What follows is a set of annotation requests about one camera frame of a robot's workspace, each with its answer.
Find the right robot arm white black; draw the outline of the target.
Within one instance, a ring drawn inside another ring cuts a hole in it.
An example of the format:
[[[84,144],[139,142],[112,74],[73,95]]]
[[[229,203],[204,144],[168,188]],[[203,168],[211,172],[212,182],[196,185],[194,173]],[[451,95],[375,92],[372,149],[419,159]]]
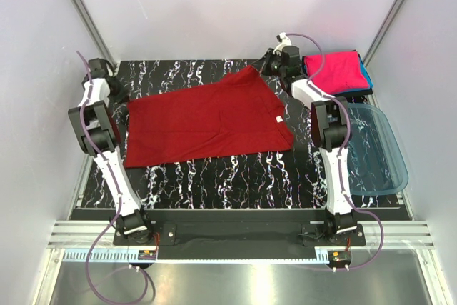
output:
[[[344,245],[357,230],[348,180],[348,142],[351,138],[348,102],[326,93],[310,77],[303,76],[296,46],[270,48],[260,62],[263,75],[277,77],[282,89],[311,111],[311,140],[323,160],[327,201],[322,227],[307,239]]]

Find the red t shirt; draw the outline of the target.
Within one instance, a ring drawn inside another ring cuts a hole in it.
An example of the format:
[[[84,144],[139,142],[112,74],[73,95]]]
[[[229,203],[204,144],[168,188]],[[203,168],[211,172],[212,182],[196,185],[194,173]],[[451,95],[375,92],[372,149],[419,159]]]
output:
[[[203,86],[128,104],[127,168],[288,151],[284,105],[252,66]]]

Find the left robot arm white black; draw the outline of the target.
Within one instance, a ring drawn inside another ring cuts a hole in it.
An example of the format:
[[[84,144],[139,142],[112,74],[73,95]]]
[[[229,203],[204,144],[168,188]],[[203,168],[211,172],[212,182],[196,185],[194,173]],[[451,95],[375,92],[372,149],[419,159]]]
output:
[[[110,220],[116,237],[131,245],[143,245],[153,239],[151,225],[139,197],[126,175],[121,158],[121,136],[109,111],[109,104],[126,103],[129,95],[114,76],[113,65],[101,58],[82,60],[86,75],[81,83],[84,94],[68,117],[81,150],[101,170],[115,203],[116,214]]]

